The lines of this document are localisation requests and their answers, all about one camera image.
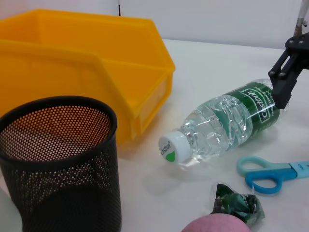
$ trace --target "mesh cup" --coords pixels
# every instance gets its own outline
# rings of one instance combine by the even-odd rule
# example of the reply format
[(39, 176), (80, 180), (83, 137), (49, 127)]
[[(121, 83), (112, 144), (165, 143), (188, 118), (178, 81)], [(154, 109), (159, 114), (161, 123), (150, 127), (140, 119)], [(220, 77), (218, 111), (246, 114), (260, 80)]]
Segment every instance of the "mesh cup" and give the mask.
[(0, 119), (0, 167), (23, 232), (119, 232), (115, 113), (91, 98), (22, 105)]

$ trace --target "yellow plastic bin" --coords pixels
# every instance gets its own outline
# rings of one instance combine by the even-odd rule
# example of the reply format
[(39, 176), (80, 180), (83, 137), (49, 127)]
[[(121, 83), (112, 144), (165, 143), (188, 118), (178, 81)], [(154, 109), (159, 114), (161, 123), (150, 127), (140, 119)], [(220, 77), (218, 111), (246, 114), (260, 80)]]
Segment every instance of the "yellow plastic bin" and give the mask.
[(0, 21), (0, 116), (26, 102), (80, 95), (117, 114), (119, 142), (147, 128), (175, 66), (151, 20), (35, 10)]

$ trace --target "green candy wrapper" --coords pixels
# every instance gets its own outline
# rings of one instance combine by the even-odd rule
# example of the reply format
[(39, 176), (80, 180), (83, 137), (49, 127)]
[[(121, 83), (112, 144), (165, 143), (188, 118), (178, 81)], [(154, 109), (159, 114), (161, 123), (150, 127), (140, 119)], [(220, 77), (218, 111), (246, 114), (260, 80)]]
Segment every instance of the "green candy wrapper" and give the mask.
[(255, 195), (239, 194), (225, 184), (217, 183), (211, 214), (233, 215), (250, 228), (265, 218), (260, 201)]

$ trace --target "pink ball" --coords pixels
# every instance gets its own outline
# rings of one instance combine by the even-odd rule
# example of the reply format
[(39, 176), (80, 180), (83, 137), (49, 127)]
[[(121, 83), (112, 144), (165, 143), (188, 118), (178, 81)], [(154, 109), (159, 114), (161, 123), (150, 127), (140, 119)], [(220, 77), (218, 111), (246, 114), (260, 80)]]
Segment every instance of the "pink ball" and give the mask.
[(235, 216), (210, 214), (192, 221), (182, 232), (251, 232), (251, 230)]

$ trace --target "white table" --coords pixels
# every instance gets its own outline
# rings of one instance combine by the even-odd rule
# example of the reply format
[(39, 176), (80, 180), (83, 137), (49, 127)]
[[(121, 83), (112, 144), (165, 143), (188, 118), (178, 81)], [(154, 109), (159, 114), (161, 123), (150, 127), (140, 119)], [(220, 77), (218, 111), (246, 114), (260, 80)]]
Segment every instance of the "white table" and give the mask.
[[(240, 156), (256, 155), (271, 162), (309, 160), (309, 73), (303, 71), (290, 112), (277, 126), (206, 167), (183, 172), (166, 164), (158, 150), (162, 134), (180, 126), (208, 99), (251, 80), (268, 78), (282, 50), (172, 40), (165, 44), (177, 66), (172, 95), (143, 136), (118, 149), (122, 232), (180, 232), (211, 212), (210, 192), (216, 181), (239, 193), (250, 193), (236, 172)], [(259, 196), (266, 218), (254, 230), (307, 231), (308, 191), (309, 179), (298, 179), (285, 182), (276, 196)]]

